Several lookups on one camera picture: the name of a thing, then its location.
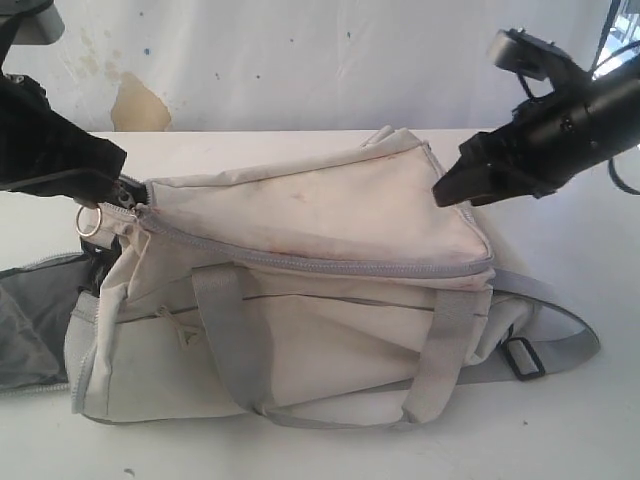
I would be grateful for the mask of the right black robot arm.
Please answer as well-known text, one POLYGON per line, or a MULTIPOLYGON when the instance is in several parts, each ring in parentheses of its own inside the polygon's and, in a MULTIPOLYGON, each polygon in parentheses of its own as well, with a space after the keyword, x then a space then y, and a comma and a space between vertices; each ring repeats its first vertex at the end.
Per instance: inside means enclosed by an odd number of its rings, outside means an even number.
POLYGON ((460 144, 432 192, 439 207, 542 198, 638 143, 639 76, 610 72, 527 101, 511 122, 460 144))

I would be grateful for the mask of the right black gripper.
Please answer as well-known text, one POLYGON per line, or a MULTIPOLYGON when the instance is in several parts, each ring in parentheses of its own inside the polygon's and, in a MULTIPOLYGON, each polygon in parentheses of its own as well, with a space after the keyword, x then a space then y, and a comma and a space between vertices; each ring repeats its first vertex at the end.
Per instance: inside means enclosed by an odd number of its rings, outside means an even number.
POLYGON ((483 206, 555 193, 577 174, 620 151, 620 96, 586 89, 546 100, 459 145, 460 158, 433 186, 439 207, 483 206))

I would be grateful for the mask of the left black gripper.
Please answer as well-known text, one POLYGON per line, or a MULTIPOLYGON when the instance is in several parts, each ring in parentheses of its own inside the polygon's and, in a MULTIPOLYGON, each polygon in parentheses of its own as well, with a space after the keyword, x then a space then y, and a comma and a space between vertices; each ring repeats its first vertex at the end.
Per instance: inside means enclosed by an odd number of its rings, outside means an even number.
POLYGON ((118 145, 75 129, 54 112, 32 78, 1 76, 3 190, 97 204, 111 195, 126 157, 118 145))

